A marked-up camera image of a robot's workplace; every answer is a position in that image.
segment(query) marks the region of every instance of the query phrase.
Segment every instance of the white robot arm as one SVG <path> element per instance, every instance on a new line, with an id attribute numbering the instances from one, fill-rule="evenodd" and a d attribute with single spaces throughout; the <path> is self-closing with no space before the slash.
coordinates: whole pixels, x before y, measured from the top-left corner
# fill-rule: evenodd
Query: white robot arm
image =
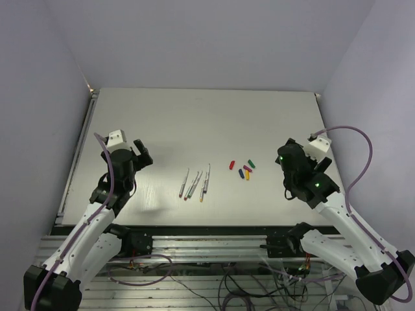
<path id="1" fill-rule="evenodd" d="M 104 154 L 101 156 L 109 172 L 112 168 L 113 179 L 109 180 L 108 173 L 101 177 L 83 217 L 65 242 L 41 268 L 31 266 L 26 271 L 23 284 L 27 310 L 78 310 L 85 285 L 111 258 L 131 247 L 129 229 L 112 222 L 130 199 L 136 172 L 151 165 L 152 159 L 140 140 L 134 141 L 140 152 L 136 155 L 122 130 L 104 140 L 111 163 Z"/>
<path id="2" fill-rule="evenodd" d="M 365 298 L 381 305 L 405 283 L 397 263 L 409 275 L 415 257 L 410 251 L 399 252 L 352 207 L 346 208 L 339 187 L 324 174 L 331 163 L 325 157 L 330 144 L 323 135 L 311 137 L 304 147 L 289 139 L 278 149 L 276 162 L 284 171 L 283 184 L 292 195 L 289 200 L 298 198 L 306 202 L 333 224 L 351 248 L 326 238 L 307 223 L 298 224 L 289 231 L 288 243 L 293 251 L 313 254 L 343 271 L 356 282 Z M 374 239 L 381 241 L 382 248 Z"/>

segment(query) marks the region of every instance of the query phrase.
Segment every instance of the purple tube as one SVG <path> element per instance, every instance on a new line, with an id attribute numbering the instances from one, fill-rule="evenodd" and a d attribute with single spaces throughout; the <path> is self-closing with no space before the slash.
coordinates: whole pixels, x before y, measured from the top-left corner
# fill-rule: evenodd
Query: purple tube
<path id="1" fill-rule="evenodd" d="M 159 283 L 162 280 L 164 280 L 166 277 L 168 277 L 171 274 L 172 270 L 173 270 L 173 261 L 168 256 L 161 255 L 161 254 L 149 254 L 149 255 L 143 255 L 143 256 L 138 256 L 138 257 L 114 258 L 114 259 L 112 259 L 110 261 L 117 261 L 117 260 L 128 260 L 128 261 L 130 261 L 130 260 L 143 259 L 143 258 L 151 258 L 151 257 L 161 257 L 161 258 L 167 259 L 170 262 L 170 268 L 169 268 L 168 272 L 163 277 L 160 277 L 158 280 L 155 280 L 155 281 L 152 281 L 152 282 L 149 282 L 149 283 L 141 283 L 141 284 L 118 281 L 118 280 L 114 279 L 111 276 L 111 274 L 110 274 L 110 272 L 111 272 L 110 267 L 107 267 L 108 278 L 110 278 L 110 280 L 113 281 L 113 282 L 116 282 L 116 283 L 119 283 L 119 284 L 122 284 L 122 285 L 126 285 L 126 286 L 135 286 L 135 287 L 149 286 L 149 285 L 153 285 L 153 284 Z"/>

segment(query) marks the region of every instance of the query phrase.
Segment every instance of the purple-white wall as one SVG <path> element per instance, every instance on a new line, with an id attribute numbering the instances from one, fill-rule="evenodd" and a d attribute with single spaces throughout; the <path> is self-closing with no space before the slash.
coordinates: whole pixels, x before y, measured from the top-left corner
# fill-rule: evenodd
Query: purple-white wall
<path id="1" fill-rule="evenodd" d="M 373 162 L 351 203 L 389 242 L 415 253 L 415 1 L 377 0 L 322 97 L 326 125 L 348 124 L 372 139 Z M 362 170 L 365 140 L 337 130 L 345 185 Z M 406 297 L 405 286 L 398 296 Z M 414 310 L 394 303 L 394 310 Z"/>
<path id="2" fill-rule="evenodd" d="M 59 207 L 89 89 L 42 0 L 0 0 L 0 308 Z"/>
<path id="3" fill-rule="evenodd" d="M 100 87 L 321 93 L 374 0 L 47 0 Z"/>

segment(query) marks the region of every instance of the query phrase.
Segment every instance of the pen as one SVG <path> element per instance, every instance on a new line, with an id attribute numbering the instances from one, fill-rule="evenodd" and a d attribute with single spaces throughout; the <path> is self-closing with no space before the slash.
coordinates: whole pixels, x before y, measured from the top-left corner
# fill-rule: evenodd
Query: pen
<path id="1" fill-rule="evenodd" d="M 203 187 L 200 189 L 200 202 L 203 202 L 203 197 L 204 197 L 204 194 L 205 194 L 205 187 L 206 187 L 206 179 L 203 181 Z"/>
<path id="2" fill-rule="evenodd" d="M 199 175 L 199 178 L 197 178 L 196 181 L 195 181 L 195 183 L 193 184 L 192 190 L 190 190 L 190 193 L 187 196 L 189 199 L 192 197 L 193 193 L 195 192 L 196 187 L 197 187 L 197 184 L 199 183 L 200 178 L 202 178 L 202 174 L 203 174 L 203 171 L 201 171 L 201 173 Z"/>
<path id="3" fill-rule="evenodd" d="M 186 176 L 184 176 L 184 180 L 183 180 L 182 186 L 180 187 L 179 198 L 181 198 L 183 196 L 184 187 L 186 187 L 187 177 L 188 176 L 189 176 L 189 168 L 187 168 L 187 174 L 186 174 Z"/>
<path id="4" fill-rule="evenodd" d="M 187 200 L 187 198 L 189 197 L 189 194 L 190 194 L 190 192 L 191 192 L 191 190 L 192 190 L 192 188 L 193 188 L 193 185 L 194 185 L 194 184 L 195 184 L 195 182 L 196 182 L 197 176 L 199 176 L 199 171 L 197 172 L 196 178 L 195 178 L 195 179 L 191 182 L 191 184 L 189 185 L 189 188 L 187 188 L 186 195 L 184 196 L 184 200 Z"/>
<path id="5" fill-rule="evenodd" d="M 203 184 L 203 192 L 204 193 L 208 193 L 209 179 L 210 179 L 210 163 L 209 163 L 209 171 L 206 172 L 205 182 Z"/>

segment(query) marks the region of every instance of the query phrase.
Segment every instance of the white table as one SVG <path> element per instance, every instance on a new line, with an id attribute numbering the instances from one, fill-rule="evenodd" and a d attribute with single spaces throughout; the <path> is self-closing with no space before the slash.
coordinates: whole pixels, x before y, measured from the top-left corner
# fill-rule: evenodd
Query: white table
<path id="1" fill-rule="evenodd" d="M 94 132 L 123 129 L 129 143 L 141 139 L 154 164 L 136 174 L 137 192 L 115 222 L 123 225 L 330 225 L 304 202 L 287 201 L 277 149 L 289 137 L 305 144 L 324 127 L 313 93 L 200 89 L 104 88 L 73 172 L 64 204 L 64 225 L 74 225 L 106 171 Z M 250 181 L 238 169 L 251 159 Z M 236 161 L 229 170 L 232 160 Z M 202 180 L 185 202 L 178 192 L 211 163 L 208 193 Z M 327 170 L 341 185 L 335 162 Z"/>

